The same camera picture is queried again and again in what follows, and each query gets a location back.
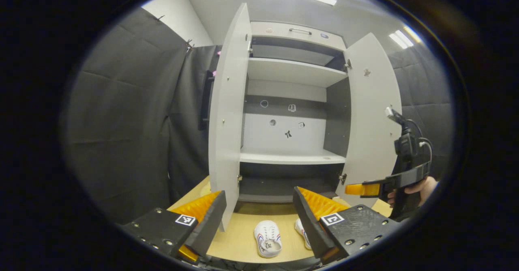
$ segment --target ceiling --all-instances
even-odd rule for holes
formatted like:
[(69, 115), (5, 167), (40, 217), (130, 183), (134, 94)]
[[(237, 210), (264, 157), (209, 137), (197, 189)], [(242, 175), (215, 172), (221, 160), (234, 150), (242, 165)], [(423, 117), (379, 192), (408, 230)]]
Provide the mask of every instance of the ceiling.
[(315, 0), (189, 0), (215, 44), (224, 42), (227, 29), (242, 2), (251, 20), (286, 22), (343, 36), (346, 45), (372, 32), (386, 53), (400, 51), (389, 34), (404, 24), (371, 0), (338, 0), (334, 6)]

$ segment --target white cabinet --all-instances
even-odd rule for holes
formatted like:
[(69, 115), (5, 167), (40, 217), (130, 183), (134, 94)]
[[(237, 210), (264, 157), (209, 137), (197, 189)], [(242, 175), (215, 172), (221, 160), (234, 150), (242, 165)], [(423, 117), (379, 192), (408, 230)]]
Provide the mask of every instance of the white cabinet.
[(370, 206), (345, 195), (339, 175), (351, 184), (391, 174), (400, 128), (384, 115), (390, 105), (401, 110), (400, 92), (373, 34), (347, 49), (317, 29), (250, 22), (243, 3), (224, 41), (209, 116), (211, 190), (227, 199), (221, 230), (239, 198), (289, 202), (293, 186)]

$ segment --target finger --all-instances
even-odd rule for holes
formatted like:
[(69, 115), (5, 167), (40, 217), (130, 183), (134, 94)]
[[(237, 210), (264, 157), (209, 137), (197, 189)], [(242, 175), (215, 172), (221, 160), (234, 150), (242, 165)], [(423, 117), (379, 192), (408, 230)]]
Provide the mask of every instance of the finger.
[(407, 187), (406, 189), (404, 189), (404, 192), (406, 194), (412, 194), (412, 193), (419, 192), (425, 186), (426, 181), (427, 181), (427, 179), (423, 179), (420, 181), (420, 183), (417, 183), (416, 185), (413, 185), (413, 186), (410, 186), (410, 187)]

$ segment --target white shelf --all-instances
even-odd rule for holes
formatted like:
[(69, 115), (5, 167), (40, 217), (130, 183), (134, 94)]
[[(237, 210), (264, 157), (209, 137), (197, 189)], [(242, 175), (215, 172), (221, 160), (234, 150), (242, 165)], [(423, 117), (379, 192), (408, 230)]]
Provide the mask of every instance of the white shelf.
[(269, 163), (269, 164), (331, 164), (344, 163), (345, 158), (324, 149), (315, 151), (265, 151), (243, 147), (240, 162)]
[(327, 88), (348, 77), (328, 67), (290, 60), (249, 58), (249, 79), (291, 82)]

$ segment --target wooden table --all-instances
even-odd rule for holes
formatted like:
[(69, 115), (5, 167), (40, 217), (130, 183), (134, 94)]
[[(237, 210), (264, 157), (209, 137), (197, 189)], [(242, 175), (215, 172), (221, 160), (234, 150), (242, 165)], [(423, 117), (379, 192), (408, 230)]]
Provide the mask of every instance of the wooden table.
[[(168, 210), (172, 210), (209, 193), (209, 177), (206, 177)], [(335, 197), (334, 200), (350, 206), (339, 197)], [(389, 205), (380, 199), (374, 204), (372, 209), (386, 217), (391, 214)], [(304, 239), (294, 229), (297, 219), (297, 212), (291, 203), (238, 202), (227, 231), (217, 231), (207, 254), (217, 258), (247, 263), (280, 263), (313, 257), (313, 252), (305, 248)], [(263, 258), (257, 252), (254, 228), (263, 220), (274, 221), (279, 227), (283, 249), (274, 258)]]

